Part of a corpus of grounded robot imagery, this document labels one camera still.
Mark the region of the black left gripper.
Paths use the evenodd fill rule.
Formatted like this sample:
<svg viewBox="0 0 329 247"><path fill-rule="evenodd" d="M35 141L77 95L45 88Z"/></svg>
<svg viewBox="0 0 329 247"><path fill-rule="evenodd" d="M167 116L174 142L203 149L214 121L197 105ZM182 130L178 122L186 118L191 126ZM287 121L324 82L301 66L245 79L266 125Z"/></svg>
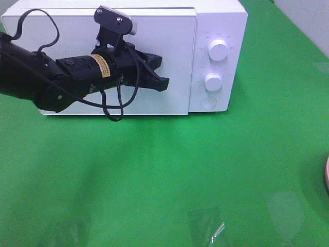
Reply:
<svg viewBox="0 0 329 247"><path fill-rule="evenodd" d="M100 55L105 59L113 79L122 74L121 85L136 86L139 69L138 87L158 92L167 90L169 78L155 73L161 66L162 57L136 50L135 45L123 40L124 35L136 34L137 22L134 19L123 12L101 5L95 11L94 21L100 25L100 29L92 55Z"/></svg>

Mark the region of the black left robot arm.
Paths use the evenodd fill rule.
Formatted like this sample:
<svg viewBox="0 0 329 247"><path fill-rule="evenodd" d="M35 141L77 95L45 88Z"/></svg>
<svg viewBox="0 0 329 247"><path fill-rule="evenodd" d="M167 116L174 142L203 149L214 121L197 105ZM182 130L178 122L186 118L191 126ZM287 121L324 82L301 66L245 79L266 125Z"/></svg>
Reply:
<svg viewBox="0 0 329 247"><path fill-rule="evenodd" d="M109 116L112 106L106 103L106 89L119 91L123 85L156 88L154 70L162 58L138 51L123 39L133 29L130 17L99 7L94 20L100 29L92 53L53 60L44 53L45 45L37 51L15 45L27 16L27 12L20 16L13 36L1 33L2 94L30 100L41 110L58 113L74 102L92 105L85 97L99 92L101 101L94 107Z"/></svg>

